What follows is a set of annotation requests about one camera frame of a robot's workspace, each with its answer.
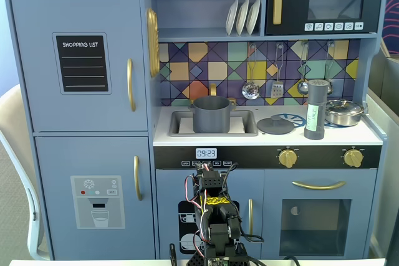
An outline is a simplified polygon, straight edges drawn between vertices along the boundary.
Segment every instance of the colorful tile backsplash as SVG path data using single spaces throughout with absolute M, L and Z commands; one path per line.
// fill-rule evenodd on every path
M 160 44 L 160 74 L 162 105 L 188 106 L 190 100 L 208 95 L 209 85 L 215 83 L 217 95 L 233 97 L 238 105 L 306 105 L 307 97 L 297 91 L 302 67 L 301 41 L 283 42 L 284 53 L 278 53 L 280 80 L 284 82 L 284 96 L 271 98 L 272 83 L 277 80 L 277 42 L 196 42 Z M 256 53 L 249 45 L 256 46 Z M 335 51 L 329 50 L 332 60 L 330 78 L 333 94 L 330 98 L 351 100 L 357 73 L 360 40 L 335 41 Z M 310 40 L 306 79 L 325 77 L 326 40 Z M 260 96 L 247 100 L 241 93 L 254 67 L 254 82 L 260 86 Z

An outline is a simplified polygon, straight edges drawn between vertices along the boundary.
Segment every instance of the toy kitchen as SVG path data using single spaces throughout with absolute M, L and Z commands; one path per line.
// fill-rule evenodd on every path
M 236 165 L 251 257 L 368 257 L 385 0 L 6 4 L 51 259 L 189 259 L 198 164 Z

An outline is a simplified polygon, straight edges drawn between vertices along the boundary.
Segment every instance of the white chair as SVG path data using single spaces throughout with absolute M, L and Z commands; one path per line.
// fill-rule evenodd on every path
M 25 187 L 29 203 L 27 247 L 35 260 L 49 260 L 49 254 L 39 250 L 44 226 L 41 217 L 31 143 L 22 102 L 21 88 L 16 85 L 0 98 L 0 142 L 3 144 Z

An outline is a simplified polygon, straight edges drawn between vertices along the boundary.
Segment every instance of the metal pot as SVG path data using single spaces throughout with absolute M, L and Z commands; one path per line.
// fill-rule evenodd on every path
M 364 108 L 352 101 L 332 100 L 325 106 L 325 120 L 338 126 L 355 126 L 360 122 Z
M 195 133 L 228 133 L 230 131 L 230 111 L 235 100 L 220 96 L 206 96 L 196 99 L 191 109 Z

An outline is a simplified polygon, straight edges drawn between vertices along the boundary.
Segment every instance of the stove knob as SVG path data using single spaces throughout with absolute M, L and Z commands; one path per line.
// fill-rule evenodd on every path
M 362 165 L 363 154 L 359 150 L 349 150 L 344 154 L 344 161 L 349 166 L 359 168 Z
M 284 150 L 279 155 L 279 161 L 286 168 L 292 168 L 295 162 L 297 162 L 297 155 L 292 150 Z

